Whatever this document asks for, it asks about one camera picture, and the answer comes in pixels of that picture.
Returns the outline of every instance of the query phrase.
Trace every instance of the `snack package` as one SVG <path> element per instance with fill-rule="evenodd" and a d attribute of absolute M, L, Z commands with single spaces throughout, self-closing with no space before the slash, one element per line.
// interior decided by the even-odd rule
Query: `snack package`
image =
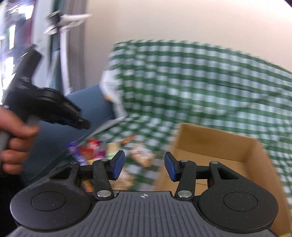
<path fill-rule="evenodd" d="M 110 180 L 113 191 L 116 193 L 118 191 L 128 190 L 133 186 L 134 176 L 129 174 L 125 168 L 122 169 L 120 176 L 117 180 Z"/>
<path fill-rule="evenodd" d="M 93 185 L 89 180 L 83 180 L 81 183 L 82 188 L 84 188 L 85 192 L 87 193 L 92 193 L 93 190 Z"/>
<path fill-rule="evenodd" d="M 120 150 L 120 144 L 118 142 L 108 143 L 106 158 L 111 160 L 119 150 Z"/>
<path fill-rule="evenodd" d="M 76 161 L 79 161 L 80 165 L 88 164 L 87 160 L 81 155 L 77 142 L 70 143 L 67 148 L 70 155 L 72 155 Z"/>
<path fill-rule="evenodd" d="M 96 159 L 92 159 L 92 160 L 88 160 L 87 163 L 88 163 L 89 165 L 92 165 L 92 163 L 95 162 L 95 161 L 96 161 Z"/>
<path fill-rule="evenodd" d="M 95 139 L 89 139 L 87 145 L 79 149 L 88 161 L 104 159 L 106 155 L 106 143 Z"/>
<path fill-rule="evenodd" d="M 136 135 L 130 135 L 130 136 L 127 136 L 126 138 L 124 138 L 122 141 L 121 141 L 121 145 L 127 145 L 130 141 L 132 141 L 134 138 L 136 137 Z"/>
<path fill-rule="evenodd" d="M 93 149 L 91 149 L 89 147 L 79 147 L 79 150 L 86 160 L 89 161 L 89 160 L 92 160 L 94 158 L 94 150 Z"/>
<path fill-rule="evenodd" d="M 87 141 L 86 147 L 92 149 L 92 151 L 93 151 L 93 158 L 96 158 L 98 156 L 98 153 L 99 153 L 99 145 L 100 145 L 100 141 L 95 140 L 93 138 L 88 139 L 88 141 Z"/>
<path fill-rule="evenodd" d="M 155 158 L 155 154 L 147 149 L 142 143 L 138 143 L 131 148 L 130 155 L 143 167 L 150 167 Z"/>

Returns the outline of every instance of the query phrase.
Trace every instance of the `checkered fabric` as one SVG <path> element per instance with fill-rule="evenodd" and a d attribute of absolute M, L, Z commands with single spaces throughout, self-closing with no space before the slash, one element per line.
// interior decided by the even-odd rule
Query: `checkered fabric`
<path fill-rule="evenodd" d="M 259 139 L 292 205 L 292 74 L 238 51 L 186 41 L 118 43 L 110 69 L 119 82 L 128 117 L 94 137 L 120 141 L 136 134 L 152 151 L 165 151 L 178 123 L 193 123 Z M 131 158 L 133 190 L 152 190 L 163 165 Z"/>

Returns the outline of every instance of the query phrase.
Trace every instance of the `hand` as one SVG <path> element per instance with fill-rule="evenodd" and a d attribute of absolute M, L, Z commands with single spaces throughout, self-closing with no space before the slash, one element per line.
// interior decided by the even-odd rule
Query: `hand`
<path fill-rule="evenodd" d="M 21 164 L 27 160 L 28 151 L 39 132 L 39 127 L 25 125 L 12 111 L 0 107 L 0 130 L 15 136 L 9 141 L 9 149 L 0 153 L 3 171 L 7 174 L 18 174 L 22 170 Z"/>

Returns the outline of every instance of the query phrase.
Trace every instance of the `red package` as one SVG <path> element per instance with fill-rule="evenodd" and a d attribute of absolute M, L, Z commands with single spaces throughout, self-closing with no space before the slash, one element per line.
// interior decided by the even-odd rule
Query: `red package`
<path fill-rule="evenodd" d="M 94 159 L 94 150 L 90 147 L 79 147 L 79 150 L 86 160 Z"/>
<path fill-rule="evenodd" d="M 96 149 L 97 147 L 99 147 L 100 141 L 95 140 L 93 138 L 88 139 L 87 141 L 87 146 L 92 148 L 92 149 Z"/>

